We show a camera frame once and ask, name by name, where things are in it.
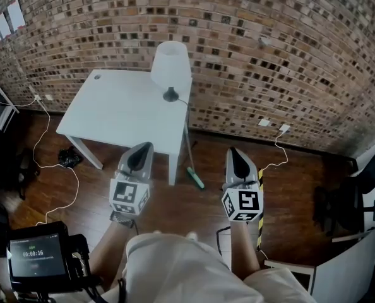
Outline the yellow black hazard tape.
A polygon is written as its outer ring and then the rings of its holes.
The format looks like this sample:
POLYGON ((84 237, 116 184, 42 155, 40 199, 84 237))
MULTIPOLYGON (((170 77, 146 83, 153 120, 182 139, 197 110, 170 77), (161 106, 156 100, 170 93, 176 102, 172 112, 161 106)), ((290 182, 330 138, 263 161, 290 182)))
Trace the yellow black hazard tape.
POLYGON ((257 240, 257 246, 256 250, 258 252, 261 252, 261 241, 262 241, 262 234, 263 234, 263 223, 264 223, 264 186, 263 186, 263 174, 264 169, 260 169, 258 172, 258 180, 259 180, 259 195, 261 204, 259 205, 259 208, 261 209, 260 215, 259 215, 259 221, 258 221, 258 240, 257 240))

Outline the white square table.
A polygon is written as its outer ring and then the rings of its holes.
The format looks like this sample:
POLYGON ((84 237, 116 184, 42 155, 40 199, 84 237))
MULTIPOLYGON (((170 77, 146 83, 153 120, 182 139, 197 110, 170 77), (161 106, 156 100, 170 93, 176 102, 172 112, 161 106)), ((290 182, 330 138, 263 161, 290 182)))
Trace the white square table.
POLYGON ((155 152, 168 155, 169 185, 173 186, 190 91, 178 101, 167 102, 149 72, 94 69, 56 131, 97 169, 103 165, 84 140, 128 148, 149 141, 155 152))

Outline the black office chair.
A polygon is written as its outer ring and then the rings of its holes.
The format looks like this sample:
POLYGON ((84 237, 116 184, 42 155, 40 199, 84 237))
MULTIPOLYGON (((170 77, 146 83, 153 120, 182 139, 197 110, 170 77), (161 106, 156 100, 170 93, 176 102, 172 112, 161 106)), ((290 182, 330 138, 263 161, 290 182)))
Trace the black office chair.
POLYGON ((21 200, 26 199, 29 183, 40 174, 32 155, 28 148, 18 153, 13 141, 0 130, 0 190, 16 191, 21 200))
POLYGON ((329 191, 323 187, 314 190, 314 223, 320 224, 325 231, 326 224, 330 228, 326 236, 333 236, 337 226, 353 233, 365 232, 366 213, 372 215, 375 221, 375 199, 372 205, 364 203, 363 196, 375 189, 375 155, 360 171, 344 178, 339 188, 329 191))

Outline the person's left forearm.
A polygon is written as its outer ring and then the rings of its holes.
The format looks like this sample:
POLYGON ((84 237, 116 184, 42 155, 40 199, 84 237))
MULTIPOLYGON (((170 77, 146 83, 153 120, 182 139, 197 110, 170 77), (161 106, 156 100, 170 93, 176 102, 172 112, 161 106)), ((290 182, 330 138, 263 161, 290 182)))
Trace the person's left forearm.
POLYGON ((90 254, 90 270, 102 281, 108 291, 117 276, 124 249, 129 239, 130 228, 111 222, 105 234, 90 254))

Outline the person's beige shirt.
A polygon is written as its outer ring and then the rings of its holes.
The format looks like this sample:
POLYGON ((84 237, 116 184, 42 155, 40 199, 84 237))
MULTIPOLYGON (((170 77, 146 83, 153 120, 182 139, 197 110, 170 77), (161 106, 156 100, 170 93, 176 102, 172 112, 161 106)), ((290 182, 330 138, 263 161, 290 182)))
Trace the person's beige shirt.
POLYGON ((173 234, 141 234, 126 246, 124 303, 316 303, 286 268, 241 280, 212 247, 173 234))

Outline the black plastic bag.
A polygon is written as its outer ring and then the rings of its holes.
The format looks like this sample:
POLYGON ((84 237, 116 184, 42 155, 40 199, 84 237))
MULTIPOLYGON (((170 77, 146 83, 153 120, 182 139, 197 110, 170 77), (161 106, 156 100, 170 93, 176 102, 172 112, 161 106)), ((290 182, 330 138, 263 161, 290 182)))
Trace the black plastic bag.
POLYGON ((58 164, 63 167, 73 169, 82 161, 82 156, 76 152, 74 146, 70 146, 67 149, 61 149, 58 153, 58 164))

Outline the teal broom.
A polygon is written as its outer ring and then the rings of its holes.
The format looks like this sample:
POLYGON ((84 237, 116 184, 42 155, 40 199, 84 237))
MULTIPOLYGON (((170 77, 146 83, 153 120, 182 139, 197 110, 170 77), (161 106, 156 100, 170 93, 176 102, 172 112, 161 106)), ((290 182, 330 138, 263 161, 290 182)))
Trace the teal broom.
POLYGON ((202 180, 198 177, 198 175, 197 175, 197 173, 194 169, 193 154, 192 154, 192 151, 191 151, 191 142, 190 142, 190 138, 189 138, 189 130, 188 130, 187 122, 185 122, 185 124, 184 124, 184 136, 185 136, 185 140, 186 140, 187 152, 188 152, 189 161, 190 161, 190 166, 187 168, 187 172, 192 177, 192 179, 196 183, 196 185, 200 189, 204 189, 205 185, 202 182, 202 180))

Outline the person's right forearm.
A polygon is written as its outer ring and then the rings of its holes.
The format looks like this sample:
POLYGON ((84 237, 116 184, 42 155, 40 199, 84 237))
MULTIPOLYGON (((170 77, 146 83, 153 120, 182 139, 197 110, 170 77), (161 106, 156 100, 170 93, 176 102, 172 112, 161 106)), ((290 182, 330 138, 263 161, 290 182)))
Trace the person's right forearm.
POLYGON ((245 280, 261 269, 251 234, 245 222, 232 222, 230 234, 232 272, 241 280, 245 280))

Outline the black screen device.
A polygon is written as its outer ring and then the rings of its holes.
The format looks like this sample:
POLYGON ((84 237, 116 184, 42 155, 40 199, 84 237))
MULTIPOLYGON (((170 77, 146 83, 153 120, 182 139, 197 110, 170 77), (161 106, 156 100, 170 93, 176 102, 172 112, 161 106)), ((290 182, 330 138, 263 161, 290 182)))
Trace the black screen device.
POLYGON ((11 286, 17 291, 54 291, 69 281, 67 226, 53 222, 11 230, 7 259, 11 286))

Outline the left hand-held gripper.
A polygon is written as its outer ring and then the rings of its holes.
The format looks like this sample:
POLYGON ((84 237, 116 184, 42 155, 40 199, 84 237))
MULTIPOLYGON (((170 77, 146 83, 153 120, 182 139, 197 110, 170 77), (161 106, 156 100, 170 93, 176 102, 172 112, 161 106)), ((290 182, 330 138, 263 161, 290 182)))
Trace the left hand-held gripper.
MULTIPOLYGON (((127 150, 120 159, 117 170, 148 181, 152 171, 154 147, 151 142, 140 143, 127 150)), ((150 198, 150 185, 126 180, 111 179, 109 203, 123 215, 140 215, 150 198)))

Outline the white table lamp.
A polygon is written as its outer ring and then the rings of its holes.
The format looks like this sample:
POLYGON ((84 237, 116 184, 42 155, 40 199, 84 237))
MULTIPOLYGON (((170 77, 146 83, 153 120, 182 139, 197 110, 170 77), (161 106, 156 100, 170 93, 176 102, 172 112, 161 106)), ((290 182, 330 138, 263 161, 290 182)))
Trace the white table lamp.
POLYGON ((192 72, 188 49, 182 42, 166 41, 158 45, 151 80, 163 90, 163 99, 175 102, 191 88, 192 72))

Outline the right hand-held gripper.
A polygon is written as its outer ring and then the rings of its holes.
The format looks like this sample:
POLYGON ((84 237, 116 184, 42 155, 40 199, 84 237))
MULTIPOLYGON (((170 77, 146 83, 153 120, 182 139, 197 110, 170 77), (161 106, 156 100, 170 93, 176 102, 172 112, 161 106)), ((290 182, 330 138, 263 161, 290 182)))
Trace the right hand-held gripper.
MULTIPOLYGON (((243 151, 231 146, 226 154, 225 178, 229 184, 257 181, 258 170, 243 151)), ((224 191, 221 201, 230 222, 252 222, 259 218, 261 212, 259 183, 229 187, 224 191)))

